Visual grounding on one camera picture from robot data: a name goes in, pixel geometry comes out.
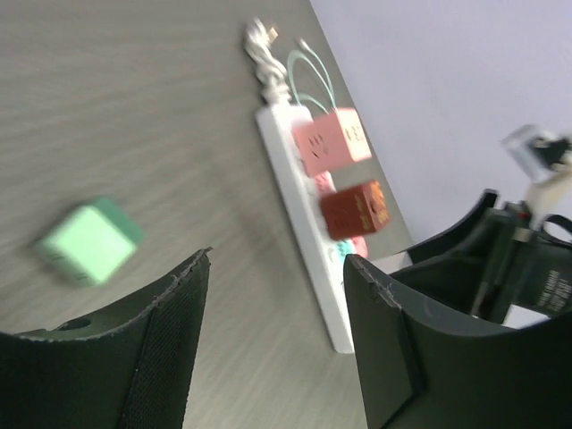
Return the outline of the white power strip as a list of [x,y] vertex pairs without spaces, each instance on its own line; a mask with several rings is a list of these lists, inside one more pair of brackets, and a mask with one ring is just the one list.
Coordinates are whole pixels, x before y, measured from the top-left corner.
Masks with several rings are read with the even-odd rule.
[[257,111],[256,121],[332,346],[338,353],[352,354],[344,262],[328,258],[328,248],[335,241],[327,231],[315,181],[307,176],[292,136],[294,126],[311,121],[311,113],[300,105],[266,105]]

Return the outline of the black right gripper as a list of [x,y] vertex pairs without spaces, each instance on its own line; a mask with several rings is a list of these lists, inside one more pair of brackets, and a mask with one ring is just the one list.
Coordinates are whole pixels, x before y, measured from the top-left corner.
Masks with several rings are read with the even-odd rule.
[[498,197],[485,190],[460,221],[407,249],[410,264],[392,278],[425,295],[475,294],[469,314],[504,326],[569,313],[571,241],[550,234],[548,226],[571,233],[571,220],[548,214],[534,227],[525,203],[498,210]]

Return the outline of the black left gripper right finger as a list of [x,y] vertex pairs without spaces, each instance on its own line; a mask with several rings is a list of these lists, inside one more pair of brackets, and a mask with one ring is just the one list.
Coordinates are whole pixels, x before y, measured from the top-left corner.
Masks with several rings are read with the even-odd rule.
[[570,427],[570,315],[510,329],[359,256],[346,259],[344,282],[369,427]]

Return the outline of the green USB charger plug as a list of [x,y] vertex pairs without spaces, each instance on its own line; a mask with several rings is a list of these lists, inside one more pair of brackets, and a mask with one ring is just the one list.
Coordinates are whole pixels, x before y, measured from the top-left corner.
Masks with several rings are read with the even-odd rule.
[[34,250],[73,282],[101,286],[135,254],[142,228],[111,198],[93,198],[70,211]]

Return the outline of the pink cube adapter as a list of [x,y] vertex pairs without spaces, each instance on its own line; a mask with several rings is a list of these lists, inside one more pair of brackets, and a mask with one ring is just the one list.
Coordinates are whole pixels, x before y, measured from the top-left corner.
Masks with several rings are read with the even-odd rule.
[[355,108],[335,109],[292,129],[309,177],[355,164],[372,156]]

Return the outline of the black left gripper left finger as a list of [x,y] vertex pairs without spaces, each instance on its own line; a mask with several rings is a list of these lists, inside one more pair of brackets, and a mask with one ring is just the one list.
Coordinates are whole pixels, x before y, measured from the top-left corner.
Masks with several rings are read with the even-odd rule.
[[201,249],[53,330],[3,333],[2,427],[182,427],[209,272]]

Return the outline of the pink small plug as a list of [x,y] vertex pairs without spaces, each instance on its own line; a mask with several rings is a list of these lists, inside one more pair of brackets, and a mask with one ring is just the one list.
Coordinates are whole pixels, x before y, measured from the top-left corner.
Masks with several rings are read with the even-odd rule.
[[316,175],[314,181],[316,191],[320,197],[336,191],[332,176],[329,172],[322,172]]

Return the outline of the brown cube adapter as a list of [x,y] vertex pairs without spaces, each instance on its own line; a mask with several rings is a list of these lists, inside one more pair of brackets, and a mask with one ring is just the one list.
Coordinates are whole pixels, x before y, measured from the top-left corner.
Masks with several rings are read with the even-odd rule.
[[322,197],[320,208],[333,240],[376,233],[391,220],[381,184],[375,180]]

